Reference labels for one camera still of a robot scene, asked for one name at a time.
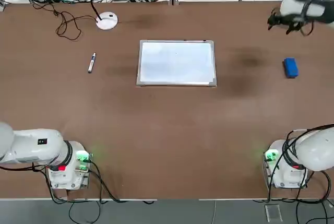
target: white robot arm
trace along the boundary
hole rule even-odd
[[[283,0],[280,8],[272,11],[268,30],[275,25],[288,26],[287,34],[299,31],[308,23],[321,22],[334,27],[334,0]]]
[[[0,163],[35,162],[47,166],[52,188],[79,189],[88,172],[89,154],[78,142],[68,142],[57,130],[13,131],[0,122]]]
[[[334,167],[334,127],[306,129],[298,138],[280,139],[264,155],[267,184],[272,177],[275,187],[299,188],[306,183],[308,169],[322,171]]]

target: table surface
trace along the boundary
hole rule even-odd
[[[101,31],[79,20],[77,42],[55,34],[61,18],[51,12],[8,5],[0,14],[0,121],[81,142],[120,198],[266,198],[263,152],[292,129],[332,123],[334,111],[334,31],[316,24],[306,38],[268,32],[276,5],[97,4],[113,9],[119,24]],[[89,4],[56,9],[93,15]],[[137,87],[142,39],[213,40],[217,87]],[[286,57],[296,58],[298,78],[285,78]],[[323,195],[321,176],[301,197]],[[0,171],[0,185],[0,198],[49,197],[33,172]],[[98,191],[92,179],[72,197],[98,198]],[[295,195],[273,190],[273,197]]]

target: wire bundle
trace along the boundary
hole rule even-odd
[[[50,11],[53,13],[55,17],[61,17],[62,22],[61,24],[56,28],[55,32],[59,37],[66,38],[71,41],[76,41],[82,34],[82,30],[78,27],[77,21],[80,19],[93,19],[95,21],[95,18],[90,15],[84,15],[75,17],[68,11],[58,11],[55,9],[53,3],[65,3],[65,4],[76,4],[76,3],[87,3],[90,2],[88,0],[28,0],[32,6],[39,10],[44,9],[46,11]],[[129,0],[130,2],[144,2],[143,0]],[[101,2],[108,2],[108,0],[97,0],[96,3]],[[75,37],[68,37],[65,33],[67,31],[68,25],[73,22],[78,33]]]
[[[25,167],[25,168],[6,168],[6,167],[0,167],[0,169],[3,169],[3,170],[6,170],[6,171],[32,171],[32,172],[40,172],[43,174],[44,178],[45,178],[45,182],[46,182],[46,185],[47,185],[47,189],[49,190],[49,194],[51,196],[51,199],[54,203],[56,203],[57,205],[61,205],[61,204],[64,204],[64,203],[72,203],[71,207],[69,208],[68,210],[68,216],[70,218],[70,220],[76,224],[81,224],[77,221],[75,221],[73,219],[73,217],[71,216],[71,210],[73,209],[73,206],[74,204],[76,203],[86,203],[86,202],[91,202],[91,201],[87,201],[87,200],[83,200],[83,201],[68,201],[68,200],[64,200],[64,199],[61,199],[61,198],[58,198],[56,195],[53,194],[53,191],[52,191],[52,188],[51,188],[51,182],[49,180],[49,178],[47,177],[46,175],[46,167],[48,167],[55,159],[53,159],[51,162],[49,162],[47,165],[37,165],[35,166],[34,163],[32,163],[32,166],[30,167]],[[95,169],[96,169],[96,172],[93,171],[93,170],[88,170],[88,172],[92,175],[94,175],[100,182],[100,193],[99,193],[99,200],[96,201],[97,203],[97,206],[98,206],[98,215],[97,217],[95,218],[94,221],[91,221],[89,222],[89,224],[94,224],[95,222],[97,222],[101,216],[101,205],[104,205],[106,203],[108,203],[109,201],[103,201],[102,200],[102,189],[104,189],[107,193],[108,193],[108,196],[114,201],[114,202],[117,202],[117,203],[125,203],[125,202],[128,202],[128,201],[122,201],[120,199],[117,199],[112,193],[111,191],[109,190],[109,188],[107,187],[106,183],[104,182],[104,180],[102,179],[102,176],[101,176],[101,172],[100,172],[100,169],[99,167],[93,162],[93,161],[88,161],[86,160],[85,162],[87,163],[91,163],[94,165]],[[148,204],[148,205],[151,205],[154,203],[154,201],[152,202],[147,202],[147,201],[142,201],[143,203],[145,204]]]

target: marker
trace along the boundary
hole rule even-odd
[[[92,59],[90,61],[89,67],[88,67],[88,73],[90,74],[93,70],[94,62],[96,58],[96,53],[93,53]]]

